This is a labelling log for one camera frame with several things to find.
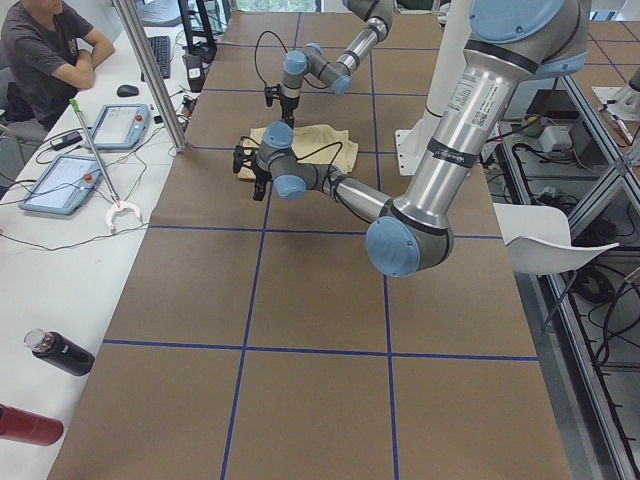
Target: chair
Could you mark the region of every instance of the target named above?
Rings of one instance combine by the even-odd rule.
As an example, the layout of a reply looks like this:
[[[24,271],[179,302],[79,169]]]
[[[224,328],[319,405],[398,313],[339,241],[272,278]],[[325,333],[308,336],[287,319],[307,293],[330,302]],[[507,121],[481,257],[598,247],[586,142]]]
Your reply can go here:
[[[2,41],[0,41],[0,108],[3,110],[9,108],[7,88],[13,81],[15,80],[7,65]],[[5,136],[11,137],[18,143],[18,151],[24,166],[26,158],[30,157],[31,153],[25,155],[23,147],[28,146],[32,151],[35,150],[44,141],[47,131],[35,118],[23,122],[7,122],[5,118],[0,118],[0,140]]]
[[[147,0],[138,5],[138,13],[145,27],[175,27],[182,23],[178,0]]]
[[[571,272],[553,309],[542,322],[544,330],[569,293],[578,270],[619,244],[611,243],[601,247],[572,246],[569,221],[557,208],[502,203],[494,203],[493,207],[515,272],[531,275]]]

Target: black bottle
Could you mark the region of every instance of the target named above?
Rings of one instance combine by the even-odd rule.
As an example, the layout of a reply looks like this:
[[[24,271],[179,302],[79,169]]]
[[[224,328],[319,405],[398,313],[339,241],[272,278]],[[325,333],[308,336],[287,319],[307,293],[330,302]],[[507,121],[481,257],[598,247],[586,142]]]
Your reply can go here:
[[[95,360],[91,353],[58,332],[36,328],[25,335],[24,344],[32,350],[34,357],[76,376],[89,373]]]

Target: white table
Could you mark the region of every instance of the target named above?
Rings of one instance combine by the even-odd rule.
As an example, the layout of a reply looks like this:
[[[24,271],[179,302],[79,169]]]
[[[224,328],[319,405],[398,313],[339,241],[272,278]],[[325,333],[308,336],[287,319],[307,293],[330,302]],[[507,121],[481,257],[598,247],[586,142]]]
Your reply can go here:
[[[166,80],[170,95],[182,87],[188,88],[182,50],[175,45],[178,32],[177,28],[147,29],[149,36],[171,36],[174,56],[171,78]],[[94,86],[77,96],[89,124],[104,104],[154,103],[147,85],[140,81],[140,69],[124,33],[115,47],[114,55],[98,67]],[[118,98],[116,89],[124,83],[137,85],[140,95]],[[172,100],[177,106],[182,95],[176,95]],[[78,121],[68,108],[51,135],[77,127]],[[157,128],[152,121],[143,141]],[[48,152],[40,157],[40,161],[51,160],[56,153]],[[74,154],[90,155],[90,152],[79,149]],[[145,222],[158,201],[174,154],[164,129],[138,152],[148,169],[129,200],[141,208]],[[121,156],[108,153],[104,159],[110,163]],[[32,159],[19,179],[38,178],[44,169],[44,165],[36,164]],[[130,191],[142,170],[143,165],[135,157],[109,167],[120,196],[124,197]],[[99,190],[109,198],[104,182],[99,184]],[[14,187],[0,203],[20,200],[24,194],[25,190]],[[71,217],[29,214],[18,209],[16,204],[2,205],[0,228],[8,236],[48,247],[73,244],[108,235],[105,213],[109,207],[110,203],[95,193]],[[115,225],[120,231],[135,228],[139,222],[129,212],[117,217]],[[0,237],[0,403],[60,419],[65,427],[69,425],[87,377],[74,377],[36,359],[22,344],[22,339],[32,328],[54,330],[96,354],[145,230],[142,228],[57,252],[34,249]],[[46,478],[61,444],[62,439],[50,447],[0,439],[0,478]]]

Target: black t-shirt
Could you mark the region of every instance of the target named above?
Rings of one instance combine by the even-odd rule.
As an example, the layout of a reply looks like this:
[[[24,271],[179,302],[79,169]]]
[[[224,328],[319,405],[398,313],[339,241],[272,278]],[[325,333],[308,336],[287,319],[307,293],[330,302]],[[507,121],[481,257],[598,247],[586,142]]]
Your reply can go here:
[[[18,2],[9,9],[2,26],[2,46],[9,68],[24,99],[47,129],[78,93],[78,89],[51,74],[65,63],[76,64],[77,39],[93,30],[89,22],[64,2],[62,13],[54,15],[53,22],[55,32],[36,22]]]

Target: computer mouse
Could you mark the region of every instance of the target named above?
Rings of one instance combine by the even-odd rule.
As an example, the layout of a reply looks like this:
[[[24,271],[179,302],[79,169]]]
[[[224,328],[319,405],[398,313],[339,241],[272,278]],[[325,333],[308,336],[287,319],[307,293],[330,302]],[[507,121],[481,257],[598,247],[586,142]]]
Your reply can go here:
[[[119,97],[135,97],[140,93],[140,90],[135,85],[120,85],[116,90],[116,95]]]

